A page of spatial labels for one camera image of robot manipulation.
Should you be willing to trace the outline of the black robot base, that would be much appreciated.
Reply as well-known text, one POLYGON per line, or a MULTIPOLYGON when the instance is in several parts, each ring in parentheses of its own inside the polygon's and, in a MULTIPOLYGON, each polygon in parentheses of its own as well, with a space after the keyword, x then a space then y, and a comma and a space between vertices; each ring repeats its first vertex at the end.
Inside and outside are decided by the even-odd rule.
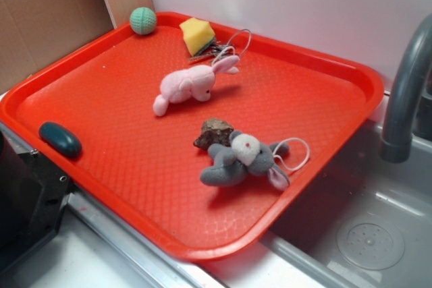
POLYGON ((43 153, 17 153, 1 134, 1 272, 59 231, 70 176, 43 153))

